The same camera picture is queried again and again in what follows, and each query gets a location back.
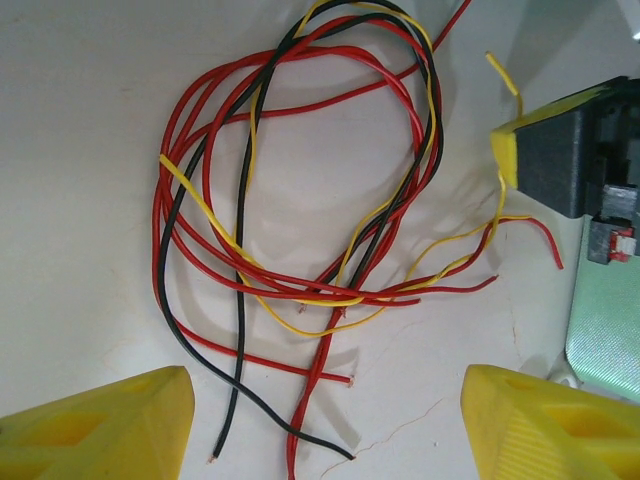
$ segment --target yellow printed block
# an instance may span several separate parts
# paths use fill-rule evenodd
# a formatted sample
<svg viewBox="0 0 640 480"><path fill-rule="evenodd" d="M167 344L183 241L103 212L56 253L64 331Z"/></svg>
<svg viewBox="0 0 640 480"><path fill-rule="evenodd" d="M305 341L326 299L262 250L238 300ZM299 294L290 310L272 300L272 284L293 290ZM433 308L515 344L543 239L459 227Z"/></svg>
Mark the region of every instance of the yellow printed block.
<svg viewBox="0 0 640 480"><path fill-rule="evenodd" d="M481 480L640 480L640 407L488 365L461 403Z"/></svg>
<svg viewBox="0 0 640 480"><path fill-rule="evenodd" d="M1 418L0 479L176 479L193 412L166 367Z"/></svg>

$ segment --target crack on surface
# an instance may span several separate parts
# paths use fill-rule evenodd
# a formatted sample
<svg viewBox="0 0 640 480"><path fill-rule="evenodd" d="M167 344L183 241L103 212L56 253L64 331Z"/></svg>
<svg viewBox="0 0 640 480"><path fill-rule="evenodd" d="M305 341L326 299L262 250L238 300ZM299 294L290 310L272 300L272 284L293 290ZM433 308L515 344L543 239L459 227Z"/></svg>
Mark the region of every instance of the crack on surface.
<svg viewBox="0 0 640 480"><path fill-rule="evenodd" d="M420 420L424 419L424 418L425 418L427 415L429 415L429 414L431 413L431 411L432 411L434 408L436 408L436 407L437 407L437 406L438 406L438 405L439 405L443 400L444 400L444 397L442 397L442 398L441 398L440 400L438 400L436 403L434 403L433 405L431 405L431 406L429 407L429 409L428 409L425 413L423 413L422 415L420 415L418 418L414 418L413 420L409 420L408 422L403 423L402 425L400 425L400 426L396 427L396 428L395 428L395 430L394 430L393 432L391 432L391 434L390 434L390 435L389 435L385 440L380 440L380 441L378 441L378 442L374 442L374 443L372 443L371 445L369 445L368 447L363 448L363 449L361 449L361 450L358 450L358 451L354 454L354 457L355 457L355 458L353 459L353 461L357 460L357 459L358 459L358 456L359 456L360 454L362 454L362 453L364 453L364 452L368 452L369 450L372 450L372 449L374 449L375 447L378 447L378 446L380 446L380 445L384 445L384 444L386 444L386 443L390 442L390 441L391 441L391 439L393 439L393 437L395 437L395 436L396 436L396 435L397 435L401 430L403 430L404 428L406 428L406 427L408 427L408 426L410 426L410 425L413 425L414 423L417 423L417 422L419 422ZM344 465L345 463L350 462L350 461L352 461L352 460L343 460L342 462L336 463L335 465L333 465L333 466L331 466L331 467L327 468L327 469L322 473L322 475L320 475L320 480L322 480L322 479L324 478L324 476L325 476L327 473L329 473L331 470L333 470L333 469L335 469L335 468L338 468L340 465Z"/></svg>
<svg viewBox="0 0 640 480"><path fill-rule="evenodd" d="M367 370L365 370L365 372L360 376L356 373L354 380L358 380L359 382L362 381L362 379L364 379L367 375L369 375L369 373L371 373L371 370L373 370L373 368L378 364L378 362L380 361L380 359L389 351L389 349L391 348L391 346L394 344L394 342L398 339L398 337L407 329L414 327L418 324L422 324L424 323L424 320L418 320L412 323L409 323L408 325L405 325L404 327L402 327L400 330L398 330L396 332L396 334L393 336L393 338L389 341L389 343L387 343L387 346L384 347L384 349L382 350L382 352L380 352L378 354L378 356L376 357L376 359L371 363L371 366L369 368L367 368Z"/></svg>
<svg viewBox="0 0 640 480"><path fill-rule="evenodd" d="M507 294L506 295L507 303L509 304L509 312L511 313L511 333L513 335L513 346L516 349L516 355L518 356L518 360L520 361L520 364L523 364L524 359L522 357L522 352L520 352L520 346L518 344L518 329L516 325L516 314L513 310L513 300L511 299L511 293L509 292L509 288L506 285L506 282L505 282L504 290Z"/></svg>

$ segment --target white table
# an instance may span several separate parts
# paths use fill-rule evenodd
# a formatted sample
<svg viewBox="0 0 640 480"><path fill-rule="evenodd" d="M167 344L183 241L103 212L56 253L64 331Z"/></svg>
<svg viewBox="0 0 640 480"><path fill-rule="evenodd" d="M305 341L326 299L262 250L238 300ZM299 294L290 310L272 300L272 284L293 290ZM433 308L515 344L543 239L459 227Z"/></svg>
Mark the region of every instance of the white table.
<svg viewBox="0 0 640 480"><path fill-rule="evenodd" d="M309 2L56 3L11 0L0 8L0 414L186 365L197 410L182 477L281 479L285 435L242 398L226 450L206 464L229 389L181 349L155 305L150 208L156 154L178 96L205 69L275 45ZM400 2L434 33L453 3ZM395 70L405 66L402 46L372 31L332 42L358 43L381 52ZM640 50L614 2L476 0L436 55L445 102L442 168L411 208L372 287L399 279L429 242L492 215L488 132L514 107L486 50L507 65L528 108L640 74ZM284 67L268 103L320 100L370 77L335 59ZM227 225L245 132L244 125L227 128L214 158L213 194ZM406 165L408 141L406 118L384 90L265 121L248 248L269 267L317 274L344 248L357 220L388 195ZM193 212L190 202L187 210ZM301 444L299 478L476 478L459 409L465 369L489 363L548 373L563 349L580 231L579 221L518 193L510 194L508 211L535 214L553 229L566 270L556 270L531 227L502 227L478 265L455 280L471 285L498 272L494 285L474 295L425 298L335 337L327 368L355 375L355 385L321 382L305 429L347 445L358 458L336 466L342 460L335 454ZM206 231L201 218L191 218ZM434 271L473 242L443 247L420 271ZM178 316L233 344L234 294L177 255L169 264ZM298 317L293 306L276 307L308 328L326 321L320 309ZM248 314L249 351L309 363L315 341L283 331L253 301ZM350 318L358 315L352 310ZM208 355L231 371L231 358ZM285 418L303 384L252 364L244 382Z"/></svg>

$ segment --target wire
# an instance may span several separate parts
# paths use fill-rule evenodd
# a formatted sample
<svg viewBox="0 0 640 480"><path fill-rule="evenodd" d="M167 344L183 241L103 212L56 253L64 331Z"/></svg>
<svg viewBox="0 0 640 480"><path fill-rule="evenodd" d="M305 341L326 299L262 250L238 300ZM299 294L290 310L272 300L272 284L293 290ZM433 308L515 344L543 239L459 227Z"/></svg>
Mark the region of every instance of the wire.
<svg viewBox="0 0 640 480"><path fill-rule="evenodd" d="M485 54L485 57L487 61L491 64L491 66L496 70L496 72L498 72L498 74L502 78L502 81L504 82L506 87L509 89L511 94L514 97L516 97L516 102L517 102L516 115L517 115L517 118L520 118L522 116L522 113L524 112L524 102L522 100L522 95L520 94L520 90L518 89L515 82L511 78L511 75L509 75L507 70L502 66L502 64L498 61L498 59L495 57L493 53L487 52Z"/></svg>
<svg viewBox="0 0 640 480"><path fill-rule="evenodd" d="M318 445L331 448L347 458L352 458L340 447L316 437L311 437L300 431L306 405L308 404L311 392L315 388L318 380L320 378L326 378L334 381L341 381L343 383L346 383L345 380L350 380L348 377L341 377L322 372L329 351L331 334L347 328L353 328L355 324L361 325L366 323L382 313L385 308L413 305L419 301L418 298L415 298L415 295L425 293L471 293L486 287L497 278L495 276L490 277L481 284L472 287L440 287L434 285L438 280L440 280L440 278L458 274L472 265L486 248L486 245L488 245L488 243L494 238L498 224L503 221L511 220L501 217L501 212L506 199L506 185L501 192L496 215L491 222L488 222L484 227L482 227L484 228L484 233L478 248L473 254L466 255L455 262L452 262L436 275L409 280L414 273L417 264L426 256L428 251L431 251L431 249L436 245L451 240L443 239L440 242L436 242L436 244L428 248L427 251L423 252L423 254L418 258L416 264L412 266L408 272L404 282L391 285L381 291L368 291L362 288L367 276L380 263L382 258L391 248L391 245L398 234L401 220L407 209L417 198L419 193L433 179L440 165L444 146L444 132L441 121L440 87L433 64L432 51L433 48L441 44L444 35L451 30L455 22L462 15L462 12L470 3L470 0L465 0L462 3L456 14L448 22L443 33L438 36L432 46L431 39L427 32L424 31L424 29L404 11L386 0L368 2L330 0L316 2L316 5L314 5L314 7L312 7L312 9L310 9L307 14L287 32L287 34L285 34L275 50L250 55L244 59L222 65L203 74L185 91L176 105L163 136L161 154L159 157L161 165L159 169L159 180L156 188L156 194L154 196L152 223L154 245L154 290L165 319L181 345L192 356L194 356L196 360L201 362L206 368L220 376L225 382L233 387L225 422L218 437L212 457L217 457L224 446L224 442L231 428L237 403L237 395L239 392L248 396L252 401L258 404L258 406L260 406L260 408L262 408L279 426L289 433L287 438L287 467L290 478L293 478L294 475L294 459L297 438L302 438ZM352 15L339 17L321 25L313 32L303 35L303 31L311 19L328 11L329 9L346 4L365 6L366 8L374 9L375 12L358 16ZM363 49L346 46L318 47L312 45L316 40L327 38L363 23L371 23L385 28L402 38L411 49L416 63L408 69L405 69L400 74L393 74L386 70L373 55ZM357 60L379 72L382 76L382 80L315 104L280 110L263 110L268 87L277 66L286 62L297 62L324 55L339 55L345 58ZM254 67L255 70L249 72L246 77L235 86L232 93L224 101L215 118L210 123L207 123L193 131L194 125L199 119L199 116L210 96L224 81L229 78L231 74L245 67ZM425 119L426 125L422 124L422 120L411 100L411 96L401 83L402 78L415 71L420 72L427 92L426 98L429 112ZM352 238L345 252L315 280L288 276L278 272L268 271L263 268L259 262L242 247L246 195L248 194L255 175L257 134L261 118L273 118L324 108L347 98L352 98L353 96L371 91L375 88L380 88L381 86L388 86L407 110L413 136L413 162L406 170L406 173L398 187L395 189L393 195L391 195L387 201L383 202L380 207L374 209L372 213L367 215L359 223L353 232ZM195 105L190 113L183 116L183 112L192 100L195 100ZM238 110L247 103L250 107L249 112L239 114ZM184 123L182 124L182 127L177 130L178 122L182 118L185 118ZM238 185L236 226L233 230L234 233L230 234L216 217L211 198L210 178L216 136L224 125L237 121L249 122L249 136L247 139L247 147L245 149L240 182ZM196 144L197 147L195 148L195 152L191 156L191 160L188 162L183 174L180 171L179 164L189 150L196 146ZM190 181L190 177L193 175L193 172L201 160L201 187L203 196L200 196L197 189ZM175 194L173 193L172 188L174 179L179 182L178 189ZM221 248L214 246L205 239L205 237L199 234L179 213L186 193L189 193L189 195L195 199L200 209L208 217L212 226L212 232ZM160 227L162 221L164 221L164 231L161 235ZM206 262L201 260L188 248L181 234L188 235L198 245L203 247L206 253L213 255L216 259L233 268L236 271L235 279L227 278L208 266ZM168 299L166 297L166 287L164 285L166 256L171 239L174 240L174 244L178 250L183 253L185 258L187 258L196 268L223 285L237 290L238 340L236 349L236 368L233 377L225 374L206 360L198 353L197 350L195 350L195 348L193 348L193 346L191 346L188 339L195 340L207 347L216 348L227 354L233 355L236 352L234 352L233 349L222 347L215 342L203 339L194 332L191 332L187 327L178 322L171 313ZM340 286L347 262L349 262L349 260L355 255L356 251L366 242L368 242L368 245L355 268L355 273L351 276L351 279L346 286ZM557 251L552 237L550 238L550 242L552 244L552 250L554 250L554 252ZM244 293L254 295L276 319L280 319L280 317L278 317L276 312L268 306L264 300L265 298L289 299L300 303L303 306L317 305L333 308L333 313L327 324L327 328L322 332L306 332L288 325L287 322L280 319L283 325L288 325L290 330L295 331L296 333L312 337L322 336L313 364L309 370L290 367L251 355L245 356ZM373 315L359 322L355 322L354 324L342 325L339 327L336 326L344 312L344 308L357 304L376 306L380 309ZM278 417L259 396L240 383L242 365L245 358L247 360L257 361L274 368L298 373L307 377L307 384L298 408L296 409L296 413L293 416L291 425L286 424L286 422Z"/></svg>

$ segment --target black plastic part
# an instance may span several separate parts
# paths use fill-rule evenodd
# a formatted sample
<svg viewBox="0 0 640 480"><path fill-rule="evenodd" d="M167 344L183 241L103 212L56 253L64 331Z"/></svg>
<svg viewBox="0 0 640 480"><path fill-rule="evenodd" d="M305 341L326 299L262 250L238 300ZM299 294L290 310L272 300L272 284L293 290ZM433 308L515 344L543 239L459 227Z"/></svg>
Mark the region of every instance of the black plastic part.
<svg viewBox="0 0 640 480"><path fill-rule="evenodd" d="M515 134L518 190L566 217L592 215L589 259L606 264L613 231L640 233L640 79L601 86L593 99Z"/></svg>
<svg viewBox="0 0 640 480"><path fill-rule="evenodd" d="M580 109L518 129L518 190L566 217L584 215L594 127L592 112Z"/></svg>

